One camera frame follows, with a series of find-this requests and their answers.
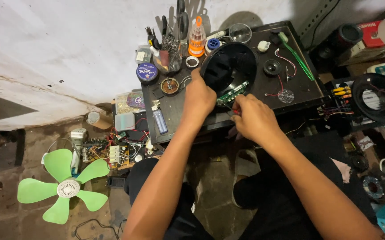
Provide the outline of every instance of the circuit board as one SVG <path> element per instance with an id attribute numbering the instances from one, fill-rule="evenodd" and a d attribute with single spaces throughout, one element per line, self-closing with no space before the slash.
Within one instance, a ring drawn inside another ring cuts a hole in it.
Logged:
<path id="1" fill-rule="evenodd" d="M 243 94 L 244 91 L 246 90 L 246 86 L 249 84 L 248 81 L 243 82 L 239 86 L 237 86 L 235 89 L 230 90 L 227 94 L 219 97 L 216 100 L 216 105 L 217 106 L 222 106 L 224 104 L 227 104 L 235 99 L 236 96 L 239 94 Z"/>

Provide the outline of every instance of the black table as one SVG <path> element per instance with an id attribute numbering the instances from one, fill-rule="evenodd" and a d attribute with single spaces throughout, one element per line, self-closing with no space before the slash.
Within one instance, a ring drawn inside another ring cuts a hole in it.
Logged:
<path id="1" fill-rule="evenodd" d="M 300 38 L 296 34 L 296 31 L 294 30 L 290 21 L 283 21 L 252 28 L 253 34 L 251 40 L 248 43 L 248 46 L 254 52 L 259 52 L 256 48 L 259 42 L 262 40 L 270 41 L 270 35 L 272 34 L 271 30 L 279 29 L 288 35 L 288 45 L 296 50 L 296 52 L 302 58 L 302 61 L 311 69 L 314 76 L 318 76 L 317 71 L 315 70 L 315 67 L 313 66 L 307 53 L 302 52 L 304 47 L 302 46 Z M 268 78 L 265 76 L 263 72 L 263 64 L 265 61 L 269 59 L 275 59 L 281 63 L 282 69 L 285 69 L 287 66 L 289 68 L 289 73 L 293 73 L 293 67 L 290 63 L 275 56 L 274 52 L 277 48 L 277 46 L 271 43 L 271 46 L 267 52 L 257 54 L 259 58 L 258 71 L 256 74 L 255 82 L 251 88 L 251 93 L 255 95 L 259 100 L 267 104 L 271 109 L 273 109 L 276 115 L 305 109 L 311 106 L 321 105 L 322 103 L 329 101 L 330 97 L 322 82 L 319 79 L 311 81 L 300 67 L 295 57 L 289 50 L 285 48 L 280 48 L 279 54 L 292 61 L 297 67 L 297 74 L 293 79 L 289 80 L 288 82 L 286 82 L 286 79 L 283 79 L 284 88 L 293 91 L 294 101 L 286 104 L 281 102 L 276 96 L 265 96 L 265 93 L 277 94 L 281 90 L 280 80 L 278 78 Z M 203 59 L 204 57 L 200 58 L 200 64 L 203 62 Z M 189 75 L 191 75 L 191 70 L 186 67 L 184 59 L 182 62 L 181 70 L 174 76 L 174 78 L 181 82 L 186 76 Z M 281 75 L 285 76 L 286 71 L 282 71 Z M 172 139 L 173 134 L 178 127 L 183 111 L 185 90 L 182 90 L 175 96 L 164 96 L 160 98 L 159 107 L 163 113 L 163 117 L 168 129 L 167 133 L 160 134 L 157 128 L 157 124 L 153 120 L 153 111 L 151 107 L 153 106 L 153 100 L 157 99 L 153 94 L 153 90 L 159 87 L 159 84 L 165 78 L 167 78 L 167 76 L 160 74 L 159 79 L 155 84 L 149 86 L 142 85 L 145 109 L 148 116 L 148 129 L 152 144 L 159 144 Z M 232 125 L 233 122 L 230 120 L 230 115 L 226 111 L 226 108 L 222 109 L 216 107 L 215 110 L 206 118 L 200 131 L 209 131 L 216 128 Z"/>

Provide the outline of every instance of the person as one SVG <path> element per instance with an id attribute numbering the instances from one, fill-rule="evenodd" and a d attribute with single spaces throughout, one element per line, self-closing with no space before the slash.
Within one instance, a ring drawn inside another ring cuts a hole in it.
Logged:
<path id="1" fill-rule="evenodd" d="M 194 138 L 215 106 L 216 93 L 206 86 L 199 69 L 191 76 L 182 118 L 164 154 L 158 160 L 139 162 L 126 179 L 125 191 L 132 208 L 123 233 L 125 240 L 213 239 L 191 212 L 183 178 Z M 265 204 L 254 203 L 258 211 L 240 239 L 379 239 L 377 228 L 366 215 L 286 137 L 267 105 L 248 94 L 238 95 L 232 108 L 241 110 L 241 116 L 232 117 L 238 131 L 275 160 L 288 184 L 277 187 L 263 200 Z M 259 184 L 262 175 L 235 184 L 237 204 L 250 202 L 245 200 L 246 194 L 236 191 L 237 186 L 254 181 L 252 192 L 259 192 L 266 187 Z M 288 188 L 293 194 L 283 192 Z M 271 201 L 278 207 L 271 206 Z"/>

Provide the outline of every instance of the concrete floor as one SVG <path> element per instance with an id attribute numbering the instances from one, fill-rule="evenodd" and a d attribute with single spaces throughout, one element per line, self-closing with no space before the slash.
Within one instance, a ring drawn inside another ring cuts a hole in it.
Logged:
<path id="1" fill-rule="evenodd" d="M 76 226 L 89 219 L 97 219 L 104 225 L 117 229 L 130 211 L 129 196 L 122 189 L 106 189 L 105 178 L 93 179 L 85 184 L 85 190 L 109 195 L 109 201 L 98 211 L 90 212 L 83 201 L 74 197 L 70 202 L 70 217 L 64 225 L 46 222 L 43 213 L 49 209 L 57 196 L 31 204 L 17 201 L 17 185 L 24 178 L 35 178 L 43 182 L 56 182 L 42 169 L 40 160 L 53 141 L 69 137 L 71 130 L 84 127 L 89 137 L 105 134 L 83 120 L 62 125 L 50 125 L 27 130 L 25 155 L 21 167 L 0 171 L 0 240 L 74 240 Z M 70 148 L 64 140 L 58 141 L 54 149 Z M 217 151 L 224 152 L 221 146 Z M 227 157 L 211 162 L 215 148 L 195 147 L 189 159 L 188 178 L 197 190 L 195 215 L 215 239 L 223 239 L 237 230 L 244 229 L 253 216 L 253 211 L 236 208 L 231 202 L 233 182 L 232 164 Z M 111 229 L 101 228 L 96 222 L 85 224 L 78 230 L 82 239 L 113 240 Z"/>

